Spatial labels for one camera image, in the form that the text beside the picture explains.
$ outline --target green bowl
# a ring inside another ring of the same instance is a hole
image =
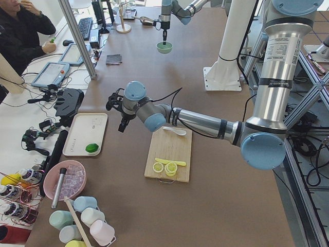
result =
[[[164,45],[163,42],[157,43],[156,48],[161,54],[167,54],[173,49],[173,45],[169,42],[166,42]]]

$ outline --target computer keyboard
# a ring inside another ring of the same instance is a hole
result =
[[[79,20],[79,29],[84,40],[89,40],[90,30],[92,28],[93,18],[87,17]]]

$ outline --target wooden cutting board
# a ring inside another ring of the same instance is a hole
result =
[[[161,127],[152,135],[148,160],[145,167],[144,176],[147,178],[169,179],[180,182],[188,182],[190,179],[191,164],[191,147],[192,147],[192,131],[189,129],[176,128],[185,130],[184,136],[179,136],[172,131],[163,130]],[[170,161],[185,161],[186,166],[177,166],[176,175],[169,177],[165,171],[156,173],[153,171],[155,158],[162,158]]]

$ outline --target black cloth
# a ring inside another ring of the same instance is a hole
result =
[[[0,52],[21,75],[32,59],[45,54],[37,32],[51,35],[56,28],[47,16],[37,16],[23,6],[17,16],[19,21],[0,8],[0,25],[4,28],[0,34]]]

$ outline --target bottle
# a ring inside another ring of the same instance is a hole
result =
[[[0,214],[7,216],[8,218],[24,221],[27,224],[33,224],[38,215],[38,211],[35,209],[23,206],[20,203],[12,202],[2,204],[0,206]]]
[[[0,185],[0,197],[6,198],[10,201],[22,201],[22,202],[29,202],[31,201],[31,194],[26,191],[22,190],[19,187],[13,186],[11,184],[7,185]]]
[[[21,169],[19,174],[22,179],[30,184],[37,184],[41,181],[42,173],[34,171],[32,169]]]

